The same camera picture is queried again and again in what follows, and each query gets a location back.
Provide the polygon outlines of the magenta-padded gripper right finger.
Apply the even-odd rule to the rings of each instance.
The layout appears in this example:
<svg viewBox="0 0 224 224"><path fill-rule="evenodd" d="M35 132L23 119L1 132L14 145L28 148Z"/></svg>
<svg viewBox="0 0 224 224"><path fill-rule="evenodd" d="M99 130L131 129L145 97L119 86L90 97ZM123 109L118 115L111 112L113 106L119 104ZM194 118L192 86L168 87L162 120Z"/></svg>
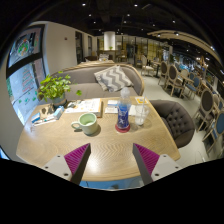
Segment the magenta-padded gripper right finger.
<svg viewBox="0 0 224 224"><path fill-rule="evenodd" d="M158 155L139 144L133 144L133 155L145 185L182 169L167 154Z"/></svg>

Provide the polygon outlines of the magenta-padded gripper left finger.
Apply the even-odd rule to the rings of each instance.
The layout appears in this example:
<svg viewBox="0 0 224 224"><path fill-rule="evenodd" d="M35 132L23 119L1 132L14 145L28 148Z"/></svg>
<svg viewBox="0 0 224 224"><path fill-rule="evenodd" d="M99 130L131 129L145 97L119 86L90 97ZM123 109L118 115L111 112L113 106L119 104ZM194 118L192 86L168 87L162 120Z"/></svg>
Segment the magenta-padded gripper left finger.
<svg viewBox="0 0 224 224"><path fill-rule="evenodd" d="M91 144L87 143L66 155L56 155L42 169L79 185L91 154Z"/></svg>

